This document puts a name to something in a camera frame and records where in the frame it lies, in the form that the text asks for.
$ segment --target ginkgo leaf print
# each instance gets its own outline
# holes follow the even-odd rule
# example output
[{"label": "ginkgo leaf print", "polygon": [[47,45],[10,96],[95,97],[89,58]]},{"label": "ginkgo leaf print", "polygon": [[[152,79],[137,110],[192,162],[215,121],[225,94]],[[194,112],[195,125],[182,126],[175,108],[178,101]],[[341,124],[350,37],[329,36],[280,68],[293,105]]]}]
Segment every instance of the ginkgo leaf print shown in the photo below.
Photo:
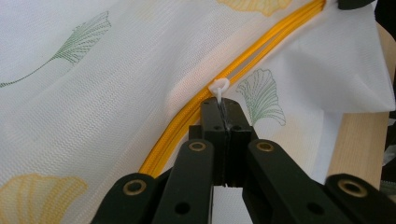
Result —
[{"label": "ginkgo leaf print", "polygon": [[270,70],[254,71],[239,83],[236,91],[244,96],[253,125],[263,118],[275,119],[282,126],[286,124],[285,115],[278,104],[276,83]]},{"label": "ginkgo leaf print", "polygon": [[9,86],[29,77],[54,59],[66,59],[72,65],[78,63],[110,29],[111,24],[107,20],[107,16],[108,11],[103,12],[91,20],[76,27],[76,29],[73,31],[73,34],[70,35],[61,48],[46,63],[25,77],[11,82],[0,83],[0,88]]},{"label": "ginkgo leaf print", "polygon": [[14,176],[0,188],[0,223],[61,223],[87,188],[76,176]]},{"label": "ginkgo leaf print", "polygon": [[237,11],[259,11],[271,16],[275,11],[286,8],[291,0],[218,0]]}]

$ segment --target screw hole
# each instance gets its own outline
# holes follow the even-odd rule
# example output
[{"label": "screw hole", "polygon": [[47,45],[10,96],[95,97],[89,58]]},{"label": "screw hole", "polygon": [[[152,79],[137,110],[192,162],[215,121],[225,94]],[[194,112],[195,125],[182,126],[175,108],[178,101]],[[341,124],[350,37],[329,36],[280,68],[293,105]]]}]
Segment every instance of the screw hole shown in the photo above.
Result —
[{"label": "screw hole", "polygon": [[324,214],[324,209],[318,205],[317,203],[309,203],[306,205],[306,208],[308,208],[308,210],[310,212],[312,212],[313,214],[316,215],[323,215]]},{"label": "screw hole", "polygon": [[188,203],[178,203],[175,206],[175,212],[179,215],[185,215],[190,212],[190,205]]},{"label": "screw hole", "polygon": [[140,179],[131,180],[124,185],[122,191],[126,195],[134,196],[145,191],[146,186],[147,184],[143,180]]},{"label": "screw hole", "polygon": [[261,151],[270,152],[274,150],[274,147],[271,144],[260,142],[256,145],[256,147]]},{"label": "screw hole", "polygon": [[364,198],[367,196],[367,189],[361,184],[352,180],[340,179],[338,181],[338,188],[354,197]]},{"label": "screw hole", "polygon": [[193,151],[202,151],[206,148],[206,145],[202,142],[193,142],[189,144],[189,149]]}]

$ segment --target clamp jaw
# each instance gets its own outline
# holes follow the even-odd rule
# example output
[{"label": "clamp jaw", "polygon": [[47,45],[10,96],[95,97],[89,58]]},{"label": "clamp jaw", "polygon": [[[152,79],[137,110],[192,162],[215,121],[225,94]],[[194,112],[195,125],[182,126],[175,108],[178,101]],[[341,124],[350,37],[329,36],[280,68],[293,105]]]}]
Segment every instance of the clamp jaw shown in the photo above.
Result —
[{"label": "clamp jaw", "polygon": [[365,181],[310,179],[280,145],[258,139],[235,101],[203,101],[189,139],[159,177],[118,180],[92,223],[211,223],[213,186],[243,188],[253,223],[396,223],[396,204]]}]

